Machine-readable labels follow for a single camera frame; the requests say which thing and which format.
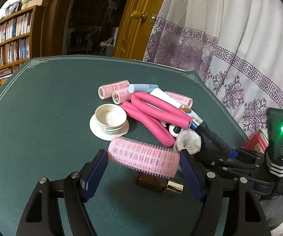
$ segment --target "curtain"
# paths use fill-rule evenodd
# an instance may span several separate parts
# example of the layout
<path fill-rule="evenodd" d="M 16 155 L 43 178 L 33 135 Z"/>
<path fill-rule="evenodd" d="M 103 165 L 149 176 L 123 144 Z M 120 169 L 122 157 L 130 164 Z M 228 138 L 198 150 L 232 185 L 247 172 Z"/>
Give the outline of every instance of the curtain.
<path fill-rule="evenodd" d="M 164 0 L 144 61 L 196 70 L 244 132 L 283 109 L 280 0 Z"/>

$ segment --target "light blue tube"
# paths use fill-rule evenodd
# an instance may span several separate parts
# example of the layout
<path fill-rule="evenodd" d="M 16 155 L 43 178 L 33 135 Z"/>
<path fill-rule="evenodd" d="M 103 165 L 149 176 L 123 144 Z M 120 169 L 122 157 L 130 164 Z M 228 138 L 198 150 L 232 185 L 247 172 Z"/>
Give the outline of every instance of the light blue tube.
<path fill-rule="evenodd" d="M 155 84 L 130 84 L 128 86 L 128 92 L 133 94 L 135 92 L 145 92 L 150 93 L 155 88 L 158 88 L 158 85 Z"/>

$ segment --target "table surface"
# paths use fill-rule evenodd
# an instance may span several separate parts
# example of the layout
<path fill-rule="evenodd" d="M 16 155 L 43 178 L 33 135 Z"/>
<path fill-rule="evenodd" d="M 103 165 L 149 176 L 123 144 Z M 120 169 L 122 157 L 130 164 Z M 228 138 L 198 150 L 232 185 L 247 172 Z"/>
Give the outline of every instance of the table surface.
<path fill-rule="evenodd" d="M 196 72 L 157 64 L 99 56 L 57 56 L 26 62 L 0 88 L 0 231 L 15 235 L 39 178 L 65 178 L 91 161 L 109 142 L 89 129 L 101 100 L 98 87 L 121 80 L 157 84 L 193 98 L 193 109 L 229 145 L 247 139 L 242 129 L 200 81 Z M 159 145 L 141 124 L 129 119 L 126 137 Z M 201 204 L 183 175 L 183 193 L 154 193 L 135 184 L 138 173 L 109 163 L 86 208 L 98 235 L 189 235 Z M 64 201 L 59 200 L 66 235 L 72 235 Z M 217 232 L 223 230 L 223 215 Z"/>

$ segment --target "cream ceramic cup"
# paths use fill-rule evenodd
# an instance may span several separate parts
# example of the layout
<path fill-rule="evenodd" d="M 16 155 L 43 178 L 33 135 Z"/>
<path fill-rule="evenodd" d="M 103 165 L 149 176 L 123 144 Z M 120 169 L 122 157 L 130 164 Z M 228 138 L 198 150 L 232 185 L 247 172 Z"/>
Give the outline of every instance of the cream ceramic cup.
<path fill-rule="evenodd" d="M 127 119 L 123 108 L 115 104 L 104 104 L 95 110 L 95 120 L 99 128 L 107 132 L 120 130 Z"/>

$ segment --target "silver bolt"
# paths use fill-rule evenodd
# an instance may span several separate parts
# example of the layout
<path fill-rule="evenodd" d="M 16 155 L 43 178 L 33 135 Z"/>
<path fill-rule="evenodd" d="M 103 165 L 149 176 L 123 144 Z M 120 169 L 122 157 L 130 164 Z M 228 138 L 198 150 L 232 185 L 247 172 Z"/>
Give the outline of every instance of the silver bolt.
<path fill-rule="evenodd" d="M 240 181 L 241 181 L 242 184 L 246 184 L 247 183 L 247 178 L 242 176 L 240 178 Z"/>
<path fill-rule="evenodd" d="M 44 184 L 46 181 L 47 181 L 46 177 L 41 177 L 40 180 L 39 180 L 39 183 Z"/>
<path fill-rule="evenodd" d="M 216 177 L 216 174 L 210 171 L 210 172 L 207 173 L 207 176 L 208 176 L 209 178 L 215 178 L 215 177 Z"/>
<path fill-rule="evenodd" d="M 72 177 L 72 178 L 78 178 L 79 177 L 79 172 L 73 172 L 70 176 Z"/>

